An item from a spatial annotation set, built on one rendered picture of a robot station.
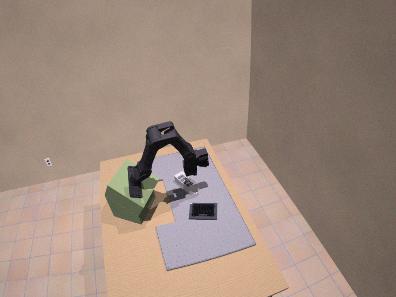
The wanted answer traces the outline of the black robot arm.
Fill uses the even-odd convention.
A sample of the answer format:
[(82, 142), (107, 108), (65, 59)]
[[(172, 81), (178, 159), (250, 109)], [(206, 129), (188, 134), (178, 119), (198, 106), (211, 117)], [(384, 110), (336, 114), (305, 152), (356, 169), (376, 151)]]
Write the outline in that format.
[[(162, 131), (164, 131), (163, 135), (161, 134)], [(168, 144), (171, 144), (180, 152), (183, 156), (184, 164), (187, 167), (191, 167), (191, 172), (197, 171), (197, 166), (209, 166), (206, 149), (193, 150), (192, 145), (179, 135), (173, 122), (169, 121), (152, 125), (147, 128), (146, 132), (146, 144), (141, 160), (137, 162), (136, 166), (128, 166), (130, 197), (142, 198), (141, 181), (151, 175), (152, 164), (157, 151)]]

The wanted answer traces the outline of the white button panel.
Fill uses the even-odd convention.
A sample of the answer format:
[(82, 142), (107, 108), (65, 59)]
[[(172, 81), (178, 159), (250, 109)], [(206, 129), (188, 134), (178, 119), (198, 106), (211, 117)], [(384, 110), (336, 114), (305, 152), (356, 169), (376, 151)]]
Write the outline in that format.
[(192, 178), (186, 177), (183, 171), (176, 174), (174, 177), (175, 182), (178, 183), (187, 193), (190, 195), (197, 194), (199, 185)]

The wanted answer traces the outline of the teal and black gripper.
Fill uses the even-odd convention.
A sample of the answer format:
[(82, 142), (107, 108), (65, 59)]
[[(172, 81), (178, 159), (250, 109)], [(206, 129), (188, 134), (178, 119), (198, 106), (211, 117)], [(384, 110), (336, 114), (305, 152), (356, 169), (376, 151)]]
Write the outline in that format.
[(190, 176), (190, 175), (197, 175), (197, 171), (194, 171), (194, 172), (191, 172), (191, 170), (190, 170), (190, 168), (191, 167), (187, 167), (185, 164), (184, 164), (184, 160), (183, 160), (183, 167), (184, 167), (184, 172), (185, 172), (185, 175), (186, 175), (186, 177), (188, 177), (188, 176)]

